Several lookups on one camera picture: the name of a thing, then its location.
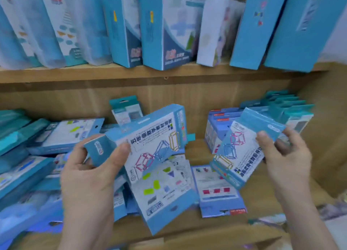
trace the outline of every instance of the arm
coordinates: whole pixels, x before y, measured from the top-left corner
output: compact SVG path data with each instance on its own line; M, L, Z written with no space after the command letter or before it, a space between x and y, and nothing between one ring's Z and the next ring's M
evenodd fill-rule
M311 153L300 135L286 128L291 146L275 144L265 132L257 141L263 149L277 200L286 215L294 250L338 250L329 230L321 221L310 194Z
M75 145L61 174L64 222L58 250L106 249L113 229L113 182L125 164L130 145L123 143L97 168L83 164L83 145L95 135Z

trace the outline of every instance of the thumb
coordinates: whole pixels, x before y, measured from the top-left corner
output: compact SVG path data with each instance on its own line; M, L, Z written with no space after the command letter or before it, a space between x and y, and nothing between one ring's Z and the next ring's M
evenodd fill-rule
M114 180L119 170L124 166L130 153L128 142L120 144L109 156L109 158L96 169L100 171L103 178Z
M265 131L258 132L256 140L258 141L259 146L262 148L267 161L281 155L276 149L272 139L269 138Z

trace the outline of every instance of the white logo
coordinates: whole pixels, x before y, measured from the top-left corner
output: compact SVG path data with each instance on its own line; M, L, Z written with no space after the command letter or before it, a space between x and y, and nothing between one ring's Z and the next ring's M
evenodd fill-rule
M273 131L281 132L278 128L275 128L273 125L267 125L267 127L268 127L269 129L272 129Z
M104 150L102 149L100 142L95 141L94 145L97 148L99 155L102 155L104 153Z

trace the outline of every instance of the hand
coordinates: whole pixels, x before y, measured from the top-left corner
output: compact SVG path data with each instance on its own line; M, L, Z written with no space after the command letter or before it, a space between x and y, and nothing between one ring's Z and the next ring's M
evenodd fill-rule
M64 222L59 249L106 249L113 228L113 182L125 164L130 145L117 147L101 166L93 168L90 159L83 164L84 144L76 144L61 174Z
M310 195L312 159L305 141L297 131L286 128L283 133L289 138L290 146L280 139L273 143L264 131L258 132L256 138L264 152L267 170L280 202L300 192Z

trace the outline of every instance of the person's left hand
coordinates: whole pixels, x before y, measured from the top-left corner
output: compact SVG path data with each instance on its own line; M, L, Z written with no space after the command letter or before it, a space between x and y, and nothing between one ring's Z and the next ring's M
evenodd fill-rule
M76 144L61 174L64 222L59 249L106 249L113 228L113 183L128 159L130 145L117 147L101 166L93 168L84 144Z

